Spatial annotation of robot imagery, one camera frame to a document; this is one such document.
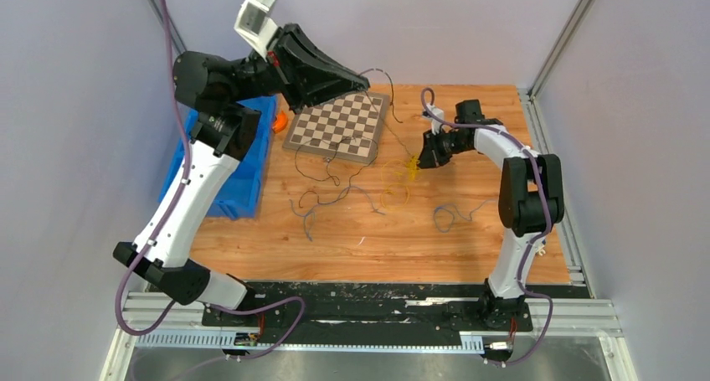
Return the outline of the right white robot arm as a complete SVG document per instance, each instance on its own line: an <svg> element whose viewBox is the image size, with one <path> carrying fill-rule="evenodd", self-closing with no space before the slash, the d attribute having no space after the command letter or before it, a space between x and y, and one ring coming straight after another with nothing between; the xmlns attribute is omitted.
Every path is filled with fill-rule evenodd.
<svg viewBox="0 0 710 381"><path fill-rule="evenodd" d="M418 166L443 167L455 154L475 151L501 171L497 209L504 233L496 266L484 282L477 307L483 325L499 328L522 312L529 296L527 275L543 240L564 216L561 162L524 145L498 119L488 119L478 100L455 107L453 121L424 101L423 115L431 128L423 135Z"/></svg>

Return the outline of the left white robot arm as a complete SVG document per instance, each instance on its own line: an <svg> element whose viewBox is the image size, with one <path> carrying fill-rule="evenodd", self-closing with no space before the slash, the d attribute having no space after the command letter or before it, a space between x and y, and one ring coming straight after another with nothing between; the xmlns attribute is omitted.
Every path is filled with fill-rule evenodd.
<svg viewBox="0 0 710 381"><path fill-rule="evenodd" d="M281 95L291 111L300 113L368 90L370 84L364 71L329 57L298 24L267 23L239 35L251 48L242 59L195 51L175 59L175 99L195 110L198 119L183 138L183 160L166 196L145 228L134 240L118 243L113 256L128 275L140 276L172 301L222 308L234 325L245 326L256 313L247 286L190 257L202 219L257 136L263 113L245 101Z"/></svg>

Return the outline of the orange small object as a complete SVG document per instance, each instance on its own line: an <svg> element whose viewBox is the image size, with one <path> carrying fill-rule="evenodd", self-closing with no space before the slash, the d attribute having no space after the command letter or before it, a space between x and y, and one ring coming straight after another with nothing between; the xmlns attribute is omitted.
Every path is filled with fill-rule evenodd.
<svg viewBox="0 0 710 381"><path fill-rule="evenodd" d="M274 133L280 133L284 131L289 125L289 117L284 111L280 111L276 116L275 120L271 126Z"/></svg>

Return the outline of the checkerboard calibration board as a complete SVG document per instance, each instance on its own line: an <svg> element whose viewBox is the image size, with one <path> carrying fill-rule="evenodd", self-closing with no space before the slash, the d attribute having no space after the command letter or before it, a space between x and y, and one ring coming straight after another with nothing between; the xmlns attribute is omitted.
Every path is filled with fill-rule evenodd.
<svg viewBox="0 0 710 381"><path fill-rule="evenodd" d="M286 133L286 150L369 163L376 156L391 97L361 92L306 108Z"/></svg>

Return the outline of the blue plastic bin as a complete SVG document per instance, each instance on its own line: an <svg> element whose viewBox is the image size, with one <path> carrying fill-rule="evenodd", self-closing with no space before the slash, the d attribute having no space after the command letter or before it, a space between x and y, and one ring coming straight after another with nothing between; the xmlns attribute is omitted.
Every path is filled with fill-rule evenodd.
<svg viewBox="0 0 710 381"><path fill-rule="evenodd" d="M194 142L189 148L191 183L184 188L173 210L175 214L196 208L207 217L237 220L256 216L272 142L271 124L278 102L274 96L261 96L239 103L260 114L249 150L236 161L227 156L217 158L211 147Z"/></svg>

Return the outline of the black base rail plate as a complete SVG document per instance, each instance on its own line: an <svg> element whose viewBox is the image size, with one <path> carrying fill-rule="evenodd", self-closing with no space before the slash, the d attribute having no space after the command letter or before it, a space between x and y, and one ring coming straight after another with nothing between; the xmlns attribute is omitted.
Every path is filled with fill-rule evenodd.
<svg viewBox="0 0 710 381"><path fill-rule="evenodd" d="M462 331L506 332L510 318L480 319L482 284L253 282L239 310L251 310L299 296L264 314L235 316L204 311L208 327L258 327L261 341L286 335L289 344L363 346L454 346Z"/></svg>

